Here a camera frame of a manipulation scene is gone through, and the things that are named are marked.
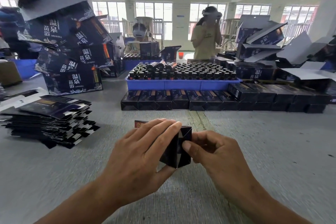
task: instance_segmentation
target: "yellow t-shirt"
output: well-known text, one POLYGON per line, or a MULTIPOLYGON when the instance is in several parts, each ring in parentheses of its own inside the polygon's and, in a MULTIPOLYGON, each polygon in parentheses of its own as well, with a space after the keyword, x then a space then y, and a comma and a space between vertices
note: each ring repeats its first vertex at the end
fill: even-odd
MULTIPOLYGON (((192 31, 191 40, 200 38, 202 26, 196 26, 192 31)), ((216 55, 216 27, 207 28, 202 42, 195 48, 194 59, 209 59, 216 55)))

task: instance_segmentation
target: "fingernail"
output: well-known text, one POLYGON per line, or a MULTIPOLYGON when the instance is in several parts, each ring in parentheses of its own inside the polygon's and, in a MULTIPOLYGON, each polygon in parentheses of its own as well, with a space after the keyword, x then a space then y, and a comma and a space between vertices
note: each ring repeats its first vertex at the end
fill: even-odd
POLYGON ((190 144, 188 141, 184 141, 184 142, 182 143, 182 148, 183 148, 186 152, 189 152, 190 147, 191 147, 191 144, 190 144))

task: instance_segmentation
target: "gray table surface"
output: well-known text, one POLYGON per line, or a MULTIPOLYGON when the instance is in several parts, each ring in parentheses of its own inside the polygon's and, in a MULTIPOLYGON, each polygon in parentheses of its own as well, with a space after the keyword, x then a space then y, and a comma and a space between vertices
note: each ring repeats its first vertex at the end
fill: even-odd
MULTIPOLYGON (((212 129, 237 139, 259 182, 280 202, 314 223, 336 223, 336 106, 324 114, 283 112, 121 111, 127 86, 105 79, 104 90, 76 95, 92 101, 101 128, 69 150, 12 138, 0 128, 0 223, 32 223, 104 168, 116 140, 134 120, 172 118, 194 131, 212 129)), ((8 91, 37 86, 42 77, 8 91)), ((216 191, 204 169, 175 172, 158 192, 127 205, 106 223, 250 223, 216 191)))

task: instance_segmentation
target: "finger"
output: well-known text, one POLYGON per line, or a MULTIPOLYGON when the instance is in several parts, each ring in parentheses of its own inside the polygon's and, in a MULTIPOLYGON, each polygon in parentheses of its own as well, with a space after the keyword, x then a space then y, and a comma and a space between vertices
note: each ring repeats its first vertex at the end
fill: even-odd
POLYGON ((132 130, 128 131, 123 137, 122 139, 125 138, 129 138, 132 134, 134 134, 136 132, 137 128, 133 128, 132 130))
POLYGON ((176 169, 170 166, 164 166, 158 171, 154 176, 154 187, 156 190, 158 190, 175 171, 176 169))
POLYGON ((170 144, 171 140, 178 134, 182 127, 181 122, 176 122, 170 127, 166 129, 165 132, 163 132, 152 144, 152 146, 148 149, 148 151, 145 154, 145 158, 149 158, 153 160, 154 164, 157 164, 159 162, 162 154, 170 144))
POLYGON ((165 120, 157 124, 156 126, 152 127, 147 134, 145 134, 139 141, 139 147, 146 152, 148 148, 152 145, 152 143, 157 139, 159 135, 166 131, 169 126, 173 125, 176 121, 174 120, 165 120))
POLYGON ((195 132, 192 134, 192 141, 197 143, 199 141, 209 141, 210 143, 214 144, 216 148, 219 148, 225 143, 228 143, 229 140, 232 138, 223 136, 221 134, 218 134, 214 131, 201 131, 201 132, 195 132))
POLYGON ((203 166, 208 164, 211 153, 206 152, 201 146, 191 141, 184 141, 182 147, 192 157, 194 162, 201 163, 203 166))
POLYGON ((136 130, 134 134, 132 134, 128 140, 129 141, 139 141, 152 127, 160 124, 161 122, 165 121, 166 119, 156 119, 143 124, 140 128, 136 130))

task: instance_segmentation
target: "black hair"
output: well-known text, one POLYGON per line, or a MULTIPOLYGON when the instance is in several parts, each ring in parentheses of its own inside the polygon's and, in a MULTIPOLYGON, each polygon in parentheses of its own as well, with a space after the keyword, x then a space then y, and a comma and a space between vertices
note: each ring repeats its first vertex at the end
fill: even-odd
POLYGON ((146 26, 145 26, 144 24, 142 24, 142 23, 135 23, 135 24, 133 25, 133 31, 134 31, 135 29, 138 29, 138 28, 139 28, 139 24, 140 24, 140 30, 143 31, 143 32, 145 32, 145 31, 147 30, 147 28, 146 28, 146 26))
MULTIPOLYGON (((213 13, 217 11, 217 8, 214 6, 208 6, 206 9, 204 9, 204 12, 206 13, 213 13)), ((207 18, 208 15, 203 15, 202 18, 200 18, 200 20, 197 22, 196 26, 200 26, 203 24, 203 22, 205 22, 205 19, 207 18)))

